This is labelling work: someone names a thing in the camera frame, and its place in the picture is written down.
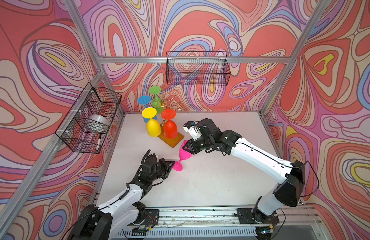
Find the pink plastic wine glass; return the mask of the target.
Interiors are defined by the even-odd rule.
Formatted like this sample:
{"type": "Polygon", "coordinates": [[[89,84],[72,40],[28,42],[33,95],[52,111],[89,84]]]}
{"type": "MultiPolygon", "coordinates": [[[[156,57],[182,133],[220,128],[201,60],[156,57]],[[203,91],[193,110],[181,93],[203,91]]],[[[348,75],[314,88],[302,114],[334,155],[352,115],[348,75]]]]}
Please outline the pink plastic wine glass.
{"type": "Polygon", "coordinates": [[[188,141],[185,140],[182,142],[181,144],[181,147],[179,149],[179,153],[178,153],[178,156],[179,156],[179,161],[176,162],[173,166],[173,170],[177,171],[177,172],[181,172],[183,170],[183,166],[181,164],[182,161],[185,161],[185,160],[188,160],[189,158],[191,158],[193,155],[187,151],[185,151],[183,149],[183,147],[186,145],[188,141]]]}

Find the red plastic wine glass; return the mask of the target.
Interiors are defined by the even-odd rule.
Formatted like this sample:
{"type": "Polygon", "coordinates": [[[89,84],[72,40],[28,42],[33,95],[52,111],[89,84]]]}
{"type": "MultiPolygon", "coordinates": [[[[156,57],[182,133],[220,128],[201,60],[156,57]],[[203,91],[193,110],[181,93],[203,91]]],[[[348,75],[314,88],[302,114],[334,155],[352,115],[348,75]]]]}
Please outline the red plastic wine glass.
{"type": "Polygon", "coordinates": [[[176,116],[176,112],[172,109],[166,109],[161,113],[161,117],[164,119],[164,136],[168,139],[174,139],[177,134],[177,125],[173,121],[176,116]]]}

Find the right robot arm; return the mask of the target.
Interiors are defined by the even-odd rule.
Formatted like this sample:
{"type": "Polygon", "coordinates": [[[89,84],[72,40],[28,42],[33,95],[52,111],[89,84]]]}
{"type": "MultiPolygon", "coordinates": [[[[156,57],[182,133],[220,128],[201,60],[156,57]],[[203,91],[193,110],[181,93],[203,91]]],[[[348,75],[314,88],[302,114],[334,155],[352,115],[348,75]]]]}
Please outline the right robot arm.
{"type": "Polygon", "coordinates": [[[240,134],[222,132],[212,119],[188,121],[183,125],[191,140],[183,150],[196,155],[201,151],[220,152],[246,161],[273,178],[277,185],[266,195],[258,198],[251,210],[255,223],[275,223],[274,214],[283,206],[296,207],[305,187],[306,165],[300,161],[290,162],[278,158],[247,141],[240,134]]]}

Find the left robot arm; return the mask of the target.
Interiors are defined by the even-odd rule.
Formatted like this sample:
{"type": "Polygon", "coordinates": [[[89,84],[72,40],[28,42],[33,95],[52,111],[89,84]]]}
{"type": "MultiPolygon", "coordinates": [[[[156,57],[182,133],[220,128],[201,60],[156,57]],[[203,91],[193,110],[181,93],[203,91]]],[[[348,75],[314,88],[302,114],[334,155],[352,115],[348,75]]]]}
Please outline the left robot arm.
{"type": "Polygon", "coordinates": [[[111,240],[127,226],[135,226],[137,233],[147,233],[158,224],[159,210],[147,210],[141,200],[157,186],[156,180],[168,178],[175,163],[158,159],[156,154],[147,151],[136,174],[126,183],[126,189],[101,205],[85,207],[62,238],[111,240]]]}

